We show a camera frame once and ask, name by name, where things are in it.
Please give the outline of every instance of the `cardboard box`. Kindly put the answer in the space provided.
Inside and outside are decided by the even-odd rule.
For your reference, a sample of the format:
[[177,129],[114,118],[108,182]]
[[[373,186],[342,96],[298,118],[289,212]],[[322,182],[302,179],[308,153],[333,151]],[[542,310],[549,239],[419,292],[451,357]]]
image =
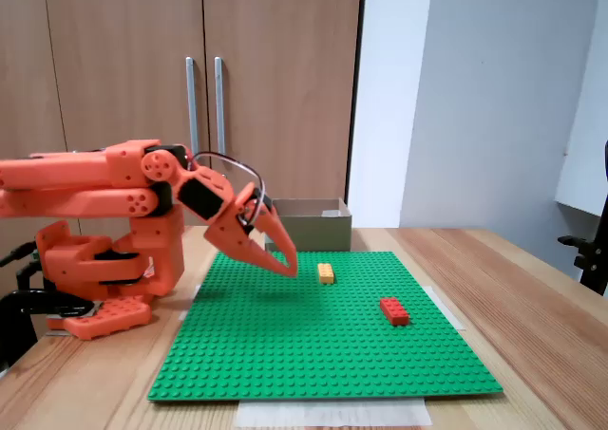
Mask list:
[[[338,199],[273,199],[285,230],[299,252],[349,252],[352,215]],[[276,252],[266,237],[266,251]]]

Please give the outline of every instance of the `red lego brick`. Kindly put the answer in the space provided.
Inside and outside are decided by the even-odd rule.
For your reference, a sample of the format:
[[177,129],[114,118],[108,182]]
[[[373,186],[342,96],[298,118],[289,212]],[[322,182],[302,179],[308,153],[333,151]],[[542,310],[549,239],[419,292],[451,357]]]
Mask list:
[[392,325],[407,326],[409,324],[408,312],[394,297],[380,299],[380,308]]

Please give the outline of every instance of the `green lego baseplate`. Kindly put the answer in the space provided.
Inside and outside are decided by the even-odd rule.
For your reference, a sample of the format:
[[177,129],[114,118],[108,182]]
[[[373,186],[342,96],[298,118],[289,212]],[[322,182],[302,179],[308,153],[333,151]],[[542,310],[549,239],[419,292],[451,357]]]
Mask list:
[[[503,389],[392,252],[300,252],[297,278],[218,254],[151,401],[493,394]],[[317,264],[332,264],[323,285]],[[409,313],[393,327],[380,299]]]

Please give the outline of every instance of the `white wall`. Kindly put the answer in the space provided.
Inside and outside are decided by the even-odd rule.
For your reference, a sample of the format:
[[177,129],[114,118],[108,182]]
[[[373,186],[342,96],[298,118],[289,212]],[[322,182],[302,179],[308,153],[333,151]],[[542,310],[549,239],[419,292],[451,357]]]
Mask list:
[[355,227],[397,227],[429,0],[365,0],[349,208]]
[[561,170],[556,200],[601,215],[608,193],[604,145],[608,140],[608,0],[598,0],[596,24],[579,109]]
[[484,227],[574,274],[554,196],[597,0],[430,0],[402,226]]

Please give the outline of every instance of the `orange plastic part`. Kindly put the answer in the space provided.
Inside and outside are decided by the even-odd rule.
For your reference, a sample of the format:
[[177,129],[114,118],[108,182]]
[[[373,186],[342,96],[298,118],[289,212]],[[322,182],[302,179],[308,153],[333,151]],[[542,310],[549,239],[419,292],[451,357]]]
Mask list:
[[96,152],[33,154],[0,161],[0,189],[146,188],[142,173],[145,149],[159,140],[129,140]]
[[409,314],[397,299],[380,299],[380,308],[393,326],[409,324]]
[[205,238],[229,257],[241,262],[254,264],[262,269],[281,275],[297,275],[297,253],[292,239],[283,227],[276,208],[271,210],[265,205],[257,217],[255,227],[261,233],[267,234],[285,254],[287,264],[275,259],[269,252],[264,251],[254,240],[243,231],[238,223],[238,215],[249,214],[254,210],[255,202],[251,199],[254,184],[249,183],[243,188],[236,199],[226,207],[218,220],[205,232]]
[[159,198],[147,188],[95,190],[0,190],[0,217],[123,217],[147,216]]
[[149,265],[142,254],[120,261],[95,259],[96,254],[111,249],[110,237],[71,235],[66,221],[57,221],[39,231],[36,244],[45,277],[55,283],[57,290],[87,300],[115,296],[111,286],[99,282],[137,279]]
[[148,324],[152,310],[145,296],[108,299],[97,313],[87,318],[47,319],[50,329],[67,330],[81,340],[109,335],[119,330]]
[[143,157],[142,171],[151,180],[168,182],[175,199],[180,199],[182,186],[191,179],[197,180],[218,196],[222,202],[213,216],[204,218],[198,214],[203,221],[209,224],[213,224],[235,198],[235,192],[230,181],[222,174],[208,167],[198,165],[194,170],[186,170],[166,150],[157,150]]

